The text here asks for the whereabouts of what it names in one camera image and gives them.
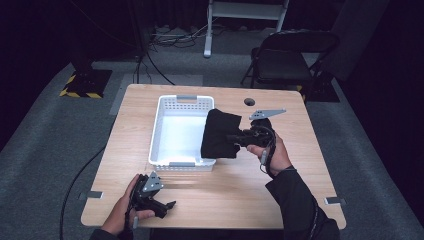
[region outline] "person's right hand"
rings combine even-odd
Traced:
[[[281,139],[277,133],[275,133],[275,138],[275,152],[271,159],[270,171],[272,175],[277,176],[282,170],[290,167],[292,163],[290,162],[283,139]],[[265,148],[256,145],[248,145],[246,149],[260,158]]]
[[[119,233],[124,230],[125,227],[125,213],[128,210],[128,203],[131,201],[130,195],[137,184],[139,175],[135,175],[133,180],[127,187],[124,195],[116,202],[112,211],[109,214],[109,217],[106,219],[105,223],[101,227],[102,230],[109,232],[115,236],[118,236]],[[155,212],[152,210],[143,210],[143,211],[135,211],[131,209],[129,221],[130,226],[133,224],[134,217],[137,216],[139,219],[147,219],[155,216]]]

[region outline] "white plastic basket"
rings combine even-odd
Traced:
[[[156,171],[212,171],[216,159],[201,158],[203,132],[214,100],[209,96],[159,98],[149,162]]]

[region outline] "chair leg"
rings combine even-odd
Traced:
[[[314,90],[314,84],[312,83],[312,84],[308,85],[307,88],[308,89],[306,89],[306,91],[305,91],[305,101],[304,101],[305,104],[309,100],[310,96],[312,95],[312,92]]]
[[[247,78],[247,75],[249,75],[249,73],[250,73],[250,71],[252,70],[252,68],[253,68],[253,61],[252,61],[252,63],[250,63],[250,66],[249,66],[249,68],[247,69],[246,73],[244,74],[244,77],[243,77],[243,79],[241,80],[240,84],[243,84],[244,80]]]
[[[253,88],[254,83],[255,83],[255,77],[252,76],[252,79],[250,80],[250,88]]]

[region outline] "person's left hand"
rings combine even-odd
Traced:
[[[128,204],[130,202],[130,195],[135,187],[135,184],[138,180],[138,174],[133,178],[130,184],[125,190],[125,194],[116,202],[112,211],[109,214],[109,217],[106,219],[105,223],[101,227],[102,230],[109,232],[115,236],[118,236],[124,230],[125,227],[125,213],[127,212]],[[155,216],[155,212],[152,210],[143,210],[136,212],[134,209],[131,209],[130,212],[130,226],[133,224],[134,217],[137,216],[138,219],[146,219]]]

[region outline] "black sleeve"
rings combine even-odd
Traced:
[[[118,238],[104,230],[96,229],[91,234],[90,240],[118,240]]]
[[[314,196],[293,167],[282,171],[266,187],[280,205],[285,240],[309,239],[312,228],[313,239],[340,239],[336,221],[316,207]]]

